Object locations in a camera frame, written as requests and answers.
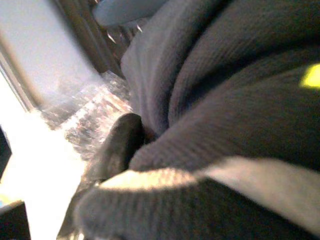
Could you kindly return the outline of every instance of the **yellow patch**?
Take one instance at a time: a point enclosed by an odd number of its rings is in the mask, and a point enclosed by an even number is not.
[[[301,85],[305,88],[320,88],[320,64],[308,68]]]

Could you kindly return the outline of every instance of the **knit fabric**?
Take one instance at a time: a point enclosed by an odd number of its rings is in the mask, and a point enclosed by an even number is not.
[[[193,174],[239,155],[319,172],[320,91],[301,86],[320,63],[319,9],[318,0],[168,1],[122,60],[149,143],[129,169]],[[95,188],[75,221],[92,239],[315,239],[212,179]]]

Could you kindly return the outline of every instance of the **black object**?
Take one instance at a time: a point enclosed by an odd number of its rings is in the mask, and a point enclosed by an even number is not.
[[[151,17],[168,0],[103,0],[93,9],[94,19],[100,26],[121,25]]]
[[[13,239],[31,239],[26,206],[22,201],[0,207],[0,240]]]
[[[0,179],[5,171],[7,163],[11,156],[11,149],[7,142],[6,136],[0,127]]]
[[[130,159],[144,143],[144,131],[139,115],[128,113],[113,125],[100,151],[89,162],[81,182],[66,211],[57,240],[68,240],[79,232],[73,223],[73,212],[78,201],[88,190],[128,169]]]

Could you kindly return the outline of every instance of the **dark gray sweater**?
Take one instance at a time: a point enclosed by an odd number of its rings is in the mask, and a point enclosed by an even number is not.
[[[149,143],[129,168],[194,175],[244,156],[319,173],[320,90],[304,84],[320,63],[319,39],[317,0],[168,1],[122,60]],[[92,239],[315,238],[221,182],[195,182],[94,189],[77,208],[77,225]]]

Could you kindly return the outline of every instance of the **light blue object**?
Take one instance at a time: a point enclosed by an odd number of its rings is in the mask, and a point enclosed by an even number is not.
[[[93,9],[93,16],[100,26],[125,24],[151,17],[168,0],[103,0]]]

